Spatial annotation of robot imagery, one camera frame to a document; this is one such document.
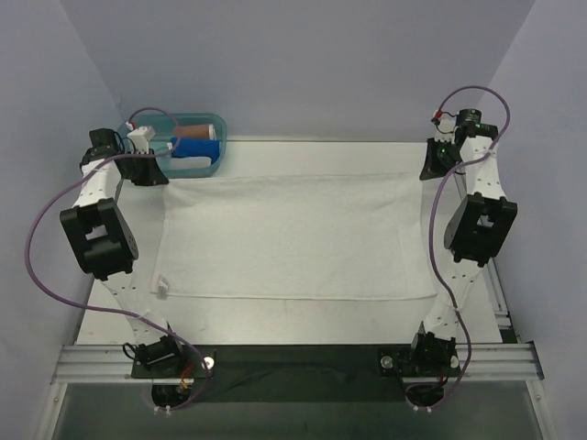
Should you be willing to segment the white terry towel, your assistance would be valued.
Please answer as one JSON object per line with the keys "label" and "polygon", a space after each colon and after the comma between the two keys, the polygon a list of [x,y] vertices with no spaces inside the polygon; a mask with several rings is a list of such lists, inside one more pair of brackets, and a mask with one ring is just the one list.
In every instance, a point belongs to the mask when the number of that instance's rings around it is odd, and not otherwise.
{"label": "white terry towel", "polygon": [[176,180],[152,282],[193,298],[427,299],[422,193],[405,173]]}

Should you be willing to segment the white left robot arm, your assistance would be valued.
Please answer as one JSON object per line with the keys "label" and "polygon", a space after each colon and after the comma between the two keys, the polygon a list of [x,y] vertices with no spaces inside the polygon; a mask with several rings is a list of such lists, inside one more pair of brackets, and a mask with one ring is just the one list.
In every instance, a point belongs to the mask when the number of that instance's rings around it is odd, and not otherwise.
{"label": "white left robot arm", "polygon": [[92,130],[89,137],[92,146],[80,162],[85,181],[73,207],[60,212],[61,225],[82,271],[101,281],[121,309],[138,315],[128,318],[137,343],[124,344],[123,351],[145,370],[175,377],[185,366],[183,348],[177,340],[140,320],[171,328],[156,310],[150,294],[140,289],[138,274],[133,270],[138,243],[117,205],[124,180],[144,187],[169,182],[156,160],[149,157],[154,130],[150,126],[132,127],[127,140],[131,152],[142,157],[107,164],[103,161],[126,153],[124,139],[110,128]]}

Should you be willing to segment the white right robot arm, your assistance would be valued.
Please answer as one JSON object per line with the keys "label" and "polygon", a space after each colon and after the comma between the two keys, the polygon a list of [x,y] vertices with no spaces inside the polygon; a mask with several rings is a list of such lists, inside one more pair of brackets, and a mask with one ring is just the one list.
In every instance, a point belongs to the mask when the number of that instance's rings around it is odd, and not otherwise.
{"label": "white right robot arm", "polygon": [[406,363],[420,376],[449,373],[459,366],[456,350],[460,313],[482,268],[497,256],[517,216],[516,203],[504,193],[497,162],[498,128],[482,122],[478,109],[455,116],[439,111],[436,134],[426,142],[420,181],[464,178],[465,193],[443,236],[448,273],[432,258],[437,297],[421,323]]}

